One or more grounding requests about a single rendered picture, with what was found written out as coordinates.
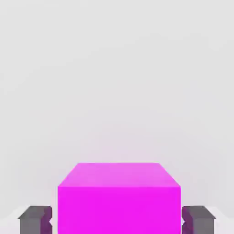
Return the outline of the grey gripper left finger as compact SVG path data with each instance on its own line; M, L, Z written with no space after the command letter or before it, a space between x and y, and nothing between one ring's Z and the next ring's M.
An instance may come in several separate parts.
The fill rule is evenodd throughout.
M51 206L21 206L0 219L0 234L53 234Z

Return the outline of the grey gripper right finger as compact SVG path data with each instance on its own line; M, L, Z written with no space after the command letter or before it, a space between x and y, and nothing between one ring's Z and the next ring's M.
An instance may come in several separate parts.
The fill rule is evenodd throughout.
M234 218L217 207L183 206L181 234L234 234Z

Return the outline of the small magenta cube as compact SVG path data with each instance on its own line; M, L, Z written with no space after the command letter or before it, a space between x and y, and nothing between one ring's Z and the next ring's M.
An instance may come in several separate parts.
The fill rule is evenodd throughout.
M57 204L58 234L181 234L181 187L158 163L79 163Z

